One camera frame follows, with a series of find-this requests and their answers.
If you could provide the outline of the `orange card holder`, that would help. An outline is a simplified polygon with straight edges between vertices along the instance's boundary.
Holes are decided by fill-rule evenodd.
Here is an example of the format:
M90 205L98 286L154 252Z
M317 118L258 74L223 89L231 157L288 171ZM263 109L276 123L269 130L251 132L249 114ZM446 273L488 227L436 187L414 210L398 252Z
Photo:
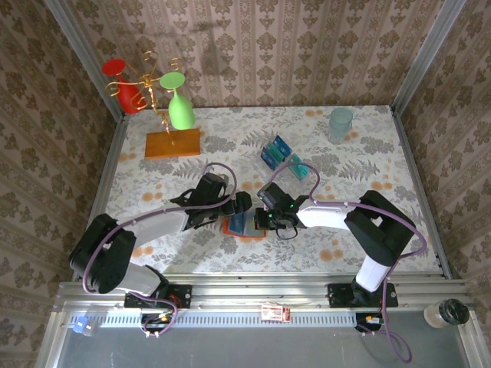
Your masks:
M222 233L225 235L230 235L238 238L251 238L251 239L262 239L266 236L266 231L259 231L255 229L255 223L254 223L254 211L249 210L245 212L246 216L246 223L245 223L245 231L243 235L236 235L228 231L228 222L229 222L229 217L226 217L223 222L223 229Z

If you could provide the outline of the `clear acrylic card stand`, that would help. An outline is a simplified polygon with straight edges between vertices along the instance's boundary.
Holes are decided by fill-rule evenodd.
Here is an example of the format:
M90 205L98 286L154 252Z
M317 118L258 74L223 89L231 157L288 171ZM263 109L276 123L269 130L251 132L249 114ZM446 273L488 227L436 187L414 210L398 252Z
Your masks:
M274 139L275 139L275 137L272 140L267 141L265 144L263 144L261 146L259 154L255 158L255 160L252 162L252 166L254 167L255 171L259 174L259 176L261 177L261 179L264 182L268 182L271 179L273 173L277 169L280 169L280 168L284 167L286 164L288 164L288 158L290 157L290 155L285 156L284 161L279 163L279 166L275 171L272 171L272 170L270 170L270 168L267 167L267 165L261 159L261 151L262 151L263 147L268 149L268 142L273 143ZM311 178L312 178L312 174L311 174L311 170L310 170L308 177L306 179L303 179L302 181L300 181L295 177L295 175L291 171L290 167L287 167L276 175L276 177L273 179L273 182L276 183L285 192L296 195L296 194L306 193L308 191L309 181Z

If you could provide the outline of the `gold glass rack wooden base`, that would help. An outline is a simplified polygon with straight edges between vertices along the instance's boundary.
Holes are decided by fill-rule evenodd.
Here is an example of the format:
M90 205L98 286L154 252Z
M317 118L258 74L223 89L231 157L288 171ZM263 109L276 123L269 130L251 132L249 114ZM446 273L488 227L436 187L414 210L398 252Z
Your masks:
M181 72L184 61L181 58L170 60L169 72ZM133 67L127 63L126 69L133 70ZM194 126L188 130L176 130L170 121L168 106L173 92L165 90L160 86L160 77L155 75L157 70L153 66L152 70L147 73L138 74L135 83L140 90L138 105L139 112L145 109L151 109L160 119L164 131L159 133L147 134L145 146L146 159L166 159L181 156L196 156L200 154L199 129Z

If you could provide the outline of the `small red label box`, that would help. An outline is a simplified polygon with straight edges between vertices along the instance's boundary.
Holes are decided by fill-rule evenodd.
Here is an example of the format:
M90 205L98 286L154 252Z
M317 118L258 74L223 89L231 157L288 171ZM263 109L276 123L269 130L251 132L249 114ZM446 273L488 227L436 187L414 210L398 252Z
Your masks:
M289 307L282 305L264 304L261 306L261 320L290 323L291 310Z

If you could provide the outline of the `green plastic wine glass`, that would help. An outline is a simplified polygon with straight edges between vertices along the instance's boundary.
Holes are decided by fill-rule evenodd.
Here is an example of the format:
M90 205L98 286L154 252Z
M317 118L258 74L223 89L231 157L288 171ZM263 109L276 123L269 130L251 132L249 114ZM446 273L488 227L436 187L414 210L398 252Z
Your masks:
M166 73L160 78L160 86L173 92L168 113L171 124L176 130L188 130L194 126L196 121L192 104L179 92L179 88L185 84L185 81L185 75L177 71Z

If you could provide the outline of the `teal translucent plastic cup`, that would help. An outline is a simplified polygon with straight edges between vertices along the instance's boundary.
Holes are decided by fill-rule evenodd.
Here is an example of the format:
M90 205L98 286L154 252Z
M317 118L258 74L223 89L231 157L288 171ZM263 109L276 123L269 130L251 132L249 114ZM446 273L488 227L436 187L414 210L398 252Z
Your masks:
M351 129L353 113L345 107L337 107L331 112L329 120L329 140L340 143Z

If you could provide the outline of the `red plastic wine glass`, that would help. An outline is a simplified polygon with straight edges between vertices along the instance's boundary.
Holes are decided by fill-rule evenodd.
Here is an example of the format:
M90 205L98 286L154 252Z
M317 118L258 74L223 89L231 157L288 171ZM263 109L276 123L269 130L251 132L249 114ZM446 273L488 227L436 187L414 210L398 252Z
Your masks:
M126 114L135 114L140 110L138 105L140 90L135 83L131 83L122 77L122 73L127 66L127 62L120 58L113 58L106 61L101 71L108 77L116 77L106 85L104 91L111 97L116 97L122 111Z

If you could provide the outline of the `blue white plug connector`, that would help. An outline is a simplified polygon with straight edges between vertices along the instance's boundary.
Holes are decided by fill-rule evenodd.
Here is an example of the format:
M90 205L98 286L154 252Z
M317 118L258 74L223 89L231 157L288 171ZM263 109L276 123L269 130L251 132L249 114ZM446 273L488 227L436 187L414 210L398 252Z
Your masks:
M95 332L94 322L88 317L78 317L77 320L74 322L72 330L76 334L90 337Z

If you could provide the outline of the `glass jar black lid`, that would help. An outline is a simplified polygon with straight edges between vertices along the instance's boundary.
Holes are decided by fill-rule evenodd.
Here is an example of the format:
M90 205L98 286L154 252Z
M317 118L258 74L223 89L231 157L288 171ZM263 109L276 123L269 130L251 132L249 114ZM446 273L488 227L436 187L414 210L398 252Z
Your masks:
M423 317L431 327L441 329L466 324L470 311L461 301L450 298L425 307Z

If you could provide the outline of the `long aluminium mounting rail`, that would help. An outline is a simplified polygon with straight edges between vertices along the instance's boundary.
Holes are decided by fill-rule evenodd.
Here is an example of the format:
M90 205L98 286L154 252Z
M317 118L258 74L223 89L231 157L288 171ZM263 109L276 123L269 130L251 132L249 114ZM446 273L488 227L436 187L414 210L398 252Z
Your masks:
M202 311L257 311L266 303L284 304L297 311L328 308L328 285L348 283L352 274L329 273L202 273L168 274L172 284L192 286L191 308ZM418 311L428 304L456 298L469 306L473 299L464 281L446 279L436 274L396 274L390 278L395 286L399 308ZM79 283L60 284L54 299L55 311L120 310L124 292L87 294Z

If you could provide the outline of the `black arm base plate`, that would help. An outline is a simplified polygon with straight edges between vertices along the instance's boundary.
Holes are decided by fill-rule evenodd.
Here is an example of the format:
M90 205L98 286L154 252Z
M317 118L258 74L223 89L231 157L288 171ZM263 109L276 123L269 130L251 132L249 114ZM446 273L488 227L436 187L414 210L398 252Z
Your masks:
M192 286L189 284L169 284L166 289L161 289L151 295L152 298L158 298L173 302L178 309L190 309L192 300ZM143 308L158 309L170 308L170 305L160 301L145 301L132 294L125 294L124 306L126 308Z
M380 308L383 296L386 296L387 307L399 305L395 286L387 284L386 293L383 293L383 285L376 291L370 292L355 283L331 283L327 286L327 298L332 308L369 307Z

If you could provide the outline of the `aluminium table side rail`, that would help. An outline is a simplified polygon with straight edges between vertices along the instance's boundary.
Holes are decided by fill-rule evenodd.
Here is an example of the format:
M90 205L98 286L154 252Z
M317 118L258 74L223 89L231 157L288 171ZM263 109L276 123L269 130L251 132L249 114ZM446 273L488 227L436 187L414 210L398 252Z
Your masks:
M87 221L87 226L91 224L97 215L104 213L104 210L107 207L114 180L114 174L116 172L118 160L126 137L126 132L127 121L125 120L125 117L122 117L120 122L116 125L116 129L114 131L113 139L107 153L106 162L104 164L104 169L97 188L97 193L91 208L91 213Z
M390 107L391 115L394 119L394 125L396 131L398 133L400 144L402 150L404 151L404 156L407 161L407 165L410 171L411 178L413 180L415 193L417 195L421 212L423 215L424 223L427 227L428 238L432 241L433 251L436 255L436 258L439 262L442 274L447 279L453 279L452 271L450 269L449 262L447 260L447 256L442 245L440 235L437 229L436 222L434 221L433 214L431 212L430 203L427 199L423 182L420 177L420 173L417 167L417 163L414 159L414 155L412 153L410 142L407 138L407 134L404 130L404 125L400 118L400 114L393 108Z

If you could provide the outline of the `aluminium frame post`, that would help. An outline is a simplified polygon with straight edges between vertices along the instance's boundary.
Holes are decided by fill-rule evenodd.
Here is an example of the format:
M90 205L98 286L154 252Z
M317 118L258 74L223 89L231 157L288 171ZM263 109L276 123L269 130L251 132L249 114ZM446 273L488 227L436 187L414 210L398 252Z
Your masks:
M87 75L97 88L106 108L110 111L114 120L119 123L124 118L124 112L119 107L117 101L105 92L104 88L107 84L107 78L101 72L101 63L97 60L92 47L89 45L88 39L75 19L74 13L70 10L67 0L44 1L64 32L65 37L86 70Z
M401 115L404 112L465 4L466 0L444 1L394 98L391 105L394 115Z

